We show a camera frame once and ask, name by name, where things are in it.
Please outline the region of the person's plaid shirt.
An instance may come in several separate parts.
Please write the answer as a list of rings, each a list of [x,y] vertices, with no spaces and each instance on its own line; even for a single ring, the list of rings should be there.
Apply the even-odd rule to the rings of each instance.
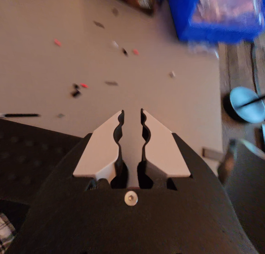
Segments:
[[[0,214],[0,253],[4,254],[16,236],[16,230],[4,213]]]

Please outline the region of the pale blue round disc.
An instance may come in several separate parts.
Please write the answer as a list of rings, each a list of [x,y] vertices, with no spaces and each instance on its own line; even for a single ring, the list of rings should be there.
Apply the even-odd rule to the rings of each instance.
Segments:
[[[261,123],[265,119],[265,95],[258,95],[246,87],[236,87],[229,94],[229,102],[236,116],[246,123]]]

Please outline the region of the grey desk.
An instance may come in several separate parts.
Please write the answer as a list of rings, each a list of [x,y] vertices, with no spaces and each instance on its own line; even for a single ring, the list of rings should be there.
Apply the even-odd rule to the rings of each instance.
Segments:
[[[122,156],[132,175],[141,108],[197,154],[222,152],[219,60],[190,53],[174,30],[167,1],[150,17],[117,0],[1,0],[1,113],[38,113],[11,120],[84,137],[124,110]]]

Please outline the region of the dark perforated chair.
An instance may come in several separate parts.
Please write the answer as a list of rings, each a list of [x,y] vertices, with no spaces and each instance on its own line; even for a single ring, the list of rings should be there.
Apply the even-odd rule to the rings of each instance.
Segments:
[[[85,139],[1,119],[1,204],[53,205],[87,189],[74,177]]]

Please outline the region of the clear plastic bag bundle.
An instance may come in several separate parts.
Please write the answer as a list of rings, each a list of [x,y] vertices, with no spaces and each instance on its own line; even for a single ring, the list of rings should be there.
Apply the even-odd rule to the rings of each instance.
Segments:
[[[264,28],[263,0],[198,0],[192,22]]]

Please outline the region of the small clear plastic bag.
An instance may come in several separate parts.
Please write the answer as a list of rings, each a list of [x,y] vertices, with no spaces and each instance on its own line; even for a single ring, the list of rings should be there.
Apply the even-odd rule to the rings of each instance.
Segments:
[[[219,45],[218,44],[212,44],[209,42],[196,42],[196,41],[189,41],[187,42],[187,47],[190,53],[193,54],[207,54],[207,55],[213,55],[218,60],[219,57]]]

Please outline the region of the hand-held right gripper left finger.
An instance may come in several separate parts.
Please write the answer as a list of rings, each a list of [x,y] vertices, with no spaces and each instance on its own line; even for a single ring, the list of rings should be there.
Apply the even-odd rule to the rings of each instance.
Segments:
[[[128,169],[122,158],[124,110],[118,111],[95,129],[73,172],[74,177],[90,177],[109,184],[127,184]]]

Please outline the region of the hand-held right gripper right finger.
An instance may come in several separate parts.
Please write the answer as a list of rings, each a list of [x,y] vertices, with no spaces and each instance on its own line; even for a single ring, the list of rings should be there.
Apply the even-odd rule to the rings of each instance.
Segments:
[[[141,109],[141,161],[139,184],[169,184],[189,180],[190,170],[173,133],[146,110]]]

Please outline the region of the long black axle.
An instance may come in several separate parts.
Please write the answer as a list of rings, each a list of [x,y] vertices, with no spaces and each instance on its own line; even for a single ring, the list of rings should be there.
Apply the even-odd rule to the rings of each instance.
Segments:
[[[0,118],[18,118],[18,117],[40,117],[36,113],[0,113]]]

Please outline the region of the blue storage bin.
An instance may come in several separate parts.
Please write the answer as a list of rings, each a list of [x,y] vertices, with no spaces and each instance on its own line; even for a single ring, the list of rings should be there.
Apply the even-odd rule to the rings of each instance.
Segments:
[[[236,44],[254,41],[264,28],[237,27],[192,22],[198,0],[168,0],[177,37],[181,41]]]

